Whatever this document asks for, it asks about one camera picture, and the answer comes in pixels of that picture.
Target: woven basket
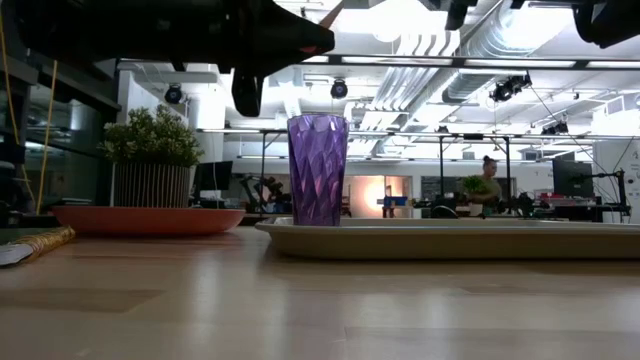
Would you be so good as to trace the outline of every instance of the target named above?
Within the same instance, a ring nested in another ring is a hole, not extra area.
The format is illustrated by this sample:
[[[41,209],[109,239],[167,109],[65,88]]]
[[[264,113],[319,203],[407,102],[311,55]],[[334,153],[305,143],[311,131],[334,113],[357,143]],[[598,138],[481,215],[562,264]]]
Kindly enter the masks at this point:
[[[186,208],[190,189],[187,167],[156,164],[115,166],[115,206]]]

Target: computer monitor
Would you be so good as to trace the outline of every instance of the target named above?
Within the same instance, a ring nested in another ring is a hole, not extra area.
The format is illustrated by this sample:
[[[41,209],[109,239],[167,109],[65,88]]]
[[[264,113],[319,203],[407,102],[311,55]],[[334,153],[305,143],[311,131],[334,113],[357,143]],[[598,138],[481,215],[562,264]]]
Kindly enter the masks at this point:
[[[593,197],[591,164],[553,160],[553,188],[558,195]]]
[[[194,178],[197,194],[202,190],[229,190],[232,167],[233,161],[198,164]]]

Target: security camera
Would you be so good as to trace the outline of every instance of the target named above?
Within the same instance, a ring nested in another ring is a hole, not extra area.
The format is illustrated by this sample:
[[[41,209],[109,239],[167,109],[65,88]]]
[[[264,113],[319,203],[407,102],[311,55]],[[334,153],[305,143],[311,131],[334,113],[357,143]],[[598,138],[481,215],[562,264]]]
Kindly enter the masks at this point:
[[[335,79],[331,87],[331,97],[334,99],[344,99],[349,93],[349,88],[343,79]]]
[[[169,90],[164,94],[164,99],[169,104],[180,104],[184,99],[184,93],[180,84],[169,85]]]

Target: person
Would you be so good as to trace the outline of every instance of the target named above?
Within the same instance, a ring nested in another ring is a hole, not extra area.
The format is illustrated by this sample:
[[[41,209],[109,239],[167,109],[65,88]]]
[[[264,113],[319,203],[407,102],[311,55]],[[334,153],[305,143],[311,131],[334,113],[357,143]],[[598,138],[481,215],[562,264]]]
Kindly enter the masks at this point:
[[[481,179],[484,181],[487,189],[489,189],[489,192],[486,194],[471,194],[471,201],[476,204],[483,204],[485,207],[492,207],[492,205],[500,200],[502,197],[502,188],[494,179],[497,171],[498,163],[494,159],[485,156],[482,163]]]

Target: orange bowl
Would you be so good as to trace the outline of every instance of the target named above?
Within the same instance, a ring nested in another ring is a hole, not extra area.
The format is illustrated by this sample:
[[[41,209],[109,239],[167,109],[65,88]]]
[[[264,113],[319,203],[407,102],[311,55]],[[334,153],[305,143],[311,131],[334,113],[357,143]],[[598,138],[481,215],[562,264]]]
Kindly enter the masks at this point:
[[[244,210],[55,206],[62,225],[81,234],[210,235],[240,224]]]

